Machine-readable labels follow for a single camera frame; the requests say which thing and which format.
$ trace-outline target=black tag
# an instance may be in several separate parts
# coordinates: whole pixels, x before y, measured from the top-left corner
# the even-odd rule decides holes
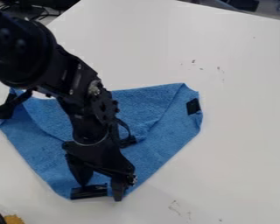
[[[200,111],[201,108],[199,100],[195,98],[194,100],[189,101],[186,104],[186,109],[188,110],[188,115],[192,115]]]

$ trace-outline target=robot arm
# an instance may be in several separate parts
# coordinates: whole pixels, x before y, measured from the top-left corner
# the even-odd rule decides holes
[[[133,186],[135,167],[120,152],[116,118],[118,102],[103,87],[97,72],[57,44],[53,34],[38,22],[9,18],[0,12],[0,81],[11,88],[27,89],[12,97],[10,108],[32,91],[55,97],[73,125],[73,141],[65,142],[66,161],[81,188],[72,199],[107,195],[105,185],[87,186],[93,172],[111,177],[116,201]],[[136,140],[129,136],[129,144]]]

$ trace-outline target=white table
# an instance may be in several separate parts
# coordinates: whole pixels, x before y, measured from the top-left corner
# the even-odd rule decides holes
[[[280,21],[173,0],[82,0],[49,28],[109,89],[198,90],[202,131],[121,203],[62,199],[0,132],[1,204],[28,224],[280,223]]]

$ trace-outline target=blue towel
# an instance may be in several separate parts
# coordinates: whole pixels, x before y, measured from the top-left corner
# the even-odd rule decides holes
[[[201,111],[188,115],[186,103],[198,92],[185,84],[114,91],[120,102],[118,118],[125,121],[137,143],[122,154],[136,167],[135,190],[200,131]],[[59,195],[68,198],[79,187],[67,168],[63,142],[72,140],[72,127],[56,100],[31,98],[16,108],[0,128],[30,167]],[[127,135],[120,129],[121,136]],[[89,184],[109,183],[94,173]]]

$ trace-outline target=screw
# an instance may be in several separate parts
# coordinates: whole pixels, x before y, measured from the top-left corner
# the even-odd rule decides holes
[[[138,182],[138,176],[135,176],[135,177],[133,178],[132,185],[134,186],[137,182]]]
[[[17,53],[24,53],[27,48],[27,44],[23,39],[18,39],[17,43],[15,44]]]
[[[101,81],[100,80],[93,80],[89,87],[88,87],[88,93],[90,95],[94,95],[94,96],[97,96],[101,93],[101,90],[98,88],[98,85]]]
[[[0,30],[0,44],[7,45],[11,40],[11,32],[8,29]]]

